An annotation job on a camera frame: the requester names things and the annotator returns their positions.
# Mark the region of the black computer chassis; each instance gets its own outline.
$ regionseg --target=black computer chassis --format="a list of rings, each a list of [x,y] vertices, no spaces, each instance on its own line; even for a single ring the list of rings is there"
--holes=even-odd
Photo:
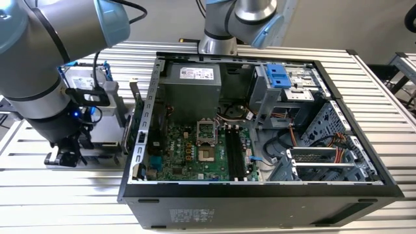
[[[320,61],[158,53],[152,80],[159,79],[166,61],[191,63],[195,58],[211,63],[226,58],[247,64],[314,64],[384,185],[128,184],[130,155],[118,201],[128,204],[144,229],[338,227],[404,197]]]

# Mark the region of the aluminum extrusion table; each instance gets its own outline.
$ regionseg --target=aluminum extrusion table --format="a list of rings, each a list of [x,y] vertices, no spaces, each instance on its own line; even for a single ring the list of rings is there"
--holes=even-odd
[[[195,53],[196,44],[126,42],[102,52],[99,62],[107,60],[111,64],[119,94],[127,103],[134,102],[131,79],[136,79],[146,97],[156,51]],[[248,46],[239,47],[239,55],[322,61],[406,199],[342,228],[164,232],[416,233],[416,121],[360,57],[346,50],[258,50]],[[80,61],[91,62],[92,58]],[[116,202],[123,171],[48,170],[43,161],[50,151],[50,144],[28,123],[16,122],[0,142],[0,232],[139,232],[142,228],[128,206]]]

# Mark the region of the expansion slot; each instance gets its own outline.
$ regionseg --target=expansion slot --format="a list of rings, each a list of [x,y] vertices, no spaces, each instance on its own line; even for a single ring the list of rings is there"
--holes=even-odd
[[[226,144],[230,179],[243,181],[246,173],[239,129],[226,129]]]

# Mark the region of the circuit board with chip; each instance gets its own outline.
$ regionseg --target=circuit board with chip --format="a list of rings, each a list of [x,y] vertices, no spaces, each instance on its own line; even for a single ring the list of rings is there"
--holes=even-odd
[[[167,133],[167,149],[162,157],[162,171],[158,172],[159,181],[199,180],[199,181],[230,181],[226,130],[216,131],[216,144],[198,146],[198,126],[171,124]],[[240,132],[243,160],[246,159],[248,131]],[[248,181],[258,181],[256,166],[252,164]]]

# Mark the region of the printed label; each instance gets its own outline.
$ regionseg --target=printed label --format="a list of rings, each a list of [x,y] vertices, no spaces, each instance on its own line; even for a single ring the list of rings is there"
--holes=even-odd
[[[94,90],[94,79],[91,77],[72,77],[72,84],[75,88],[84,90]]]
[[[210,79],[214,80],[212,68],[183,67],[180,79]]]
[[[171,209],[171,219],[175,223],[212,222],[215,209]]]
[[[254,115],[255,115],[255,114],[250,111],[248,114],[247,114],[247,116],[246,116],[246,118],[247,118],[248,120],[252,120]]]

